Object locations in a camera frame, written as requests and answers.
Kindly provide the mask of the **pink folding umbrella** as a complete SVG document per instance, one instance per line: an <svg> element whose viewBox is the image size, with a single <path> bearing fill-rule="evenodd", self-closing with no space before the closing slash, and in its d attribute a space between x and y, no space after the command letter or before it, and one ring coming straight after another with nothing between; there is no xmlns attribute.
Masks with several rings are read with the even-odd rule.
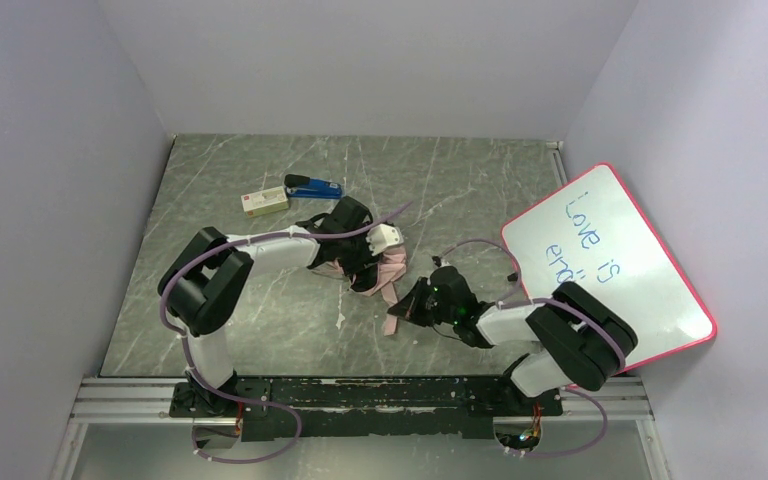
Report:
<svg viewBox="0 0 768 480"><path fill-rule="evenodd" d="M393 307L399 301L396 283L405 275L408 269L408 253L404 246L391 247L385 250L378 262L360 273L348 276L350 289L366 297L380 294L388 307Z"/></svg>

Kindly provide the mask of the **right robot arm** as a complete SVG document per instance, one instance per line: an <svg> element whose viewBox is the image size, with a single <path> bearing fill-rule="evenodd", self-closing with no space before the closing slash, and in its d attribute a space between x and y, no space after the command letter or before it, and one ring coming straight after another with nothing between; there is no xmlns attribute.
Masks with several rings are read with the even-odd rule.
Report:
<svg viewBox="0 0 768 480"><path fill-rule="evenodd" d="M559 284L548 297L505 308L479 300L451 265L419 278L388 312L420 327L449 325L473 348L538 344L537 352L522 355L502 375L528 398L568 385L597 391L626 368L639 343L626 321L574 282Z"/></svg>

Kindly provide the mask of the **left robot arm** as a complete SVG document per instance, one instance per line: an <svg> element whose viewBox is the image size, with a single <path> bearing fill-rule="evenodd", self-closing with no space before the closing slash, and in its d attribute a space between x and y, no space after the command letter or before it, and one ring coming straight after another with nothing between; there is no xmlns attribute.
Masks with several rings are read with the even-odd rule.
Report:
<svg viewBox="0 0 768 480"><path fill-rule="evenodd" d="M199 230L157 286L160 322L182 343L185 377L196 397L218 414L243 400L227 326L250 280L272 271L328 267L353 291L373 293L386 284L385 256L399 249L401 240L391 218L374 219L349 196L279 230L247 235Z"/></svg>

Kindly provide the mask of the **blue black stapler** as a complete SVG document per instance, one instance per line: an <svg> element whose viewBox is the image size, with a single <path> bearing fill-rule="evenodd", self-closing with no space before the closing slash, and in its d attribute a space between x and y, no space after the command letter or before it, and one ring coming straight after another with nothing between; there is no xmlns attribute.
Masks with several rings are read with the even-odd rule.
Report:
<svg viewBox="0 0 768 480"><path fill-rule="evenodd" d="M339 200L344 195L338 183L297 174L284 177L284 188L290 198Z"/></svg>

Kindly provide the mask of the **small white box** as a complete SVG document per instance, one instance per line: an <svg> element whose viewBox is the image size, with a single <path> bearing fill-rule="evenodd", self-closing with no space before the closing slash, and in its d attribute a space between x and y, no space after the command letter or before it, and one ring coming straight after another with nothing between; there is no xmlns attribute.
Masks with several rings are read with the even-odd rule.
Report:
<svg viewBox="0 0 768 480"><path fill-rule="evenodd" d="M244 194L241 203L247 217L259 217L289 208L289 198L283 186Z"/></svg>

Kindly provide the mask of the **red framed whiteboard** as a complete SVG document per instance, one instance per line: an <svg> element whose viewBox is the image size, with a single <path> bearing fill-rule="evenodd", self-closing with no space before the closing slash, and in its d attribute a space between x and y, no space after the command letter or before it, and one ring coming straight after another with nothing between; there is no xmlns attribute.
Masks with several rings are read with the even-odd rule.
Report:
<svg viewBox="0 0 768 480"><path fill-rule="evenodd" d="M629 369L714 339L718 326L616 169L598 164L500 230L525 293L573 281L636 333Z"/></svg>

